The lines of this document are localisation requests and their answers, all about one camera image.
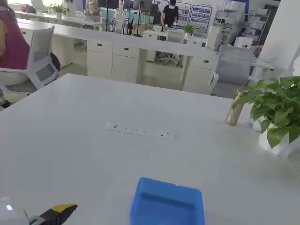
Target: blue container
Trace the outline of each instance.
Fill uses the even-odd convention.
[[[131,225],[204,225],[201,192],[141,177],[130,210]]]

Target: person in black shirt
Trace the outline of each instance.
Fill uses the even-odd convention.
[[[177,23],[178,17],[178,6],[176,6],[176,0],[170,0],[170,4],[165,6],[160,17],[162,27],[165,25],[172,27],[174,23]]]

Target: small plant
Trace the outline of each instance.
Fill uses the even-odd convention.
[[[184,27],[184,32],[189,34],[189,35],[193,35],[195,31],[195,28],[192,25],[186,25]]]
[[[300,135],[300,77],[281,77],[272,81],[266,84],[264,80],[259,80],[254,87],[244,87],[242,91],[246,95],[232,107],[240,103],[253,103],[250,116],[253,120],[264,117],[261,134],[267,130],[269,145],[274,148],[286,134],[289,143]]]
[[[51,4],[50,8],[54,13],[62,13],[63,15],[67,14],[70,11],[68,8],[64,8],[62,5],[57,4]]]

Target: electrical outlet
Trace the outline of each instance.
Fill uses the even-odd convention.
[[[148,137],[158,137],[158,138],[175,141],[175,135],[172,132],[157,132],[157,131],[143,129],[143,128],[128,127],[128,126],[115,124],[115,123],[107,123],[105,130],[112,130],[112,131],[118,131],[127,134],[142,135]]]

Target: poster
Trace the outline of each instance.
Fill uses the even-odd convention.
[[[191,5],[188,3],[177,2],[176,5],[179,8],[179,18],[177,26],[179,28],[184,28],[188,24],[188,16],[191,11]]]
[[[206,31],[210,22],[212,7],[205,5],[193,5],[189,25]]]

